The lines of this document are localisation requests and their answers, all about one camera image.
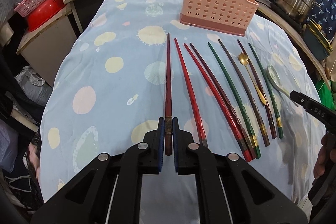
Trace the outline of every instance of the utensil holder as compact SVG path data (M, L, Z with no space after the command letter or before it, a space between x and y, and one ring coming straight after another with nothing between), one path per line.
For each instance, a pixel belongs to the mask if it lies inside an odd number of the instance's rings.
M244 36L258 8L255 0L183 0L183 24Z

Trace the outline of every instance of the silver bolt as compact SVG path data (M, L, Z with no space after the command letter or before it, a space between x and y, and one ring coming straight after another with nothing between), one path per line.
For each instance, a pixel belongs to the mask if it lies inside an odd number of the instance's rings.
M239 156L236 153L230 153L228 158L229 160L232 160L232 161L239 160Z
M100 161L107 160L108 158L109 158L109 155L107 155L106 153L101 153L98 156L98 160L100 160Z
M191 150L197 150L199 148L199 145L197 143L190 143L188 147Z
M146 143L139 143L138 144L138 148L141 149L141 150L147 149L148 148L148 144L146 144Z

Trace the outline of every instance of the tablecloth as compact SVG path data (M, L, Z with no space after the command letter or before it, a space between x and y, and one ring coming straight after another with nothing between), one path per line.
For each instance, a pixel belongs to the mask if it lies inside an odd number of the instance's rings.
M257 15L245 37L209 31L179 23L183 0L105 0L89 27L75 42L56 76L53 93L41 124L40 186L48 200L99 153L123 153L156 129L164 115L166 37L176 37L191 78L207 134L209 149L242 156L219 105L183 43L192 42L226 92L236 112L238 105L207 42L211 42L242 98L261 150L250 162L258 172L293 202L308 193L312 169L324 126L273 89L283 123L284 138L272 140L263 105L238 62L240 39L269 100L263 76L248 46L255 48L264 68L271 64L287 90L319 101L298 52L286 33ZM270 145L265 147L251 104L225 52L221 39L239 65L265 122ZM193 112L174 43L171 43L172 112L181 129L198 141ZM140 223L197 223L194 176L177 176L173 156L164 156L160 175L145 175L142 182Z

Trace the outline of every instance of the translucent spoon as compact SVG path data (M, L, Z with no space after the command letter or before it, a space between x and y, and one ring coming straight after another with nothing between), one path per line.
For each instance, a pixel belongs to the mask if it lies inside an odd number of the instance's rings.
M273 85L273 87L277 90L279 90L280 92L282 92L283 94L285 94L289 99L290 99L290 95L289 95L289 91L286 90L283 85L280 84L280 78L278 73L276 72L275 68L271 65L269 65L267 67L267 76L269 81L271 82L271 84Z

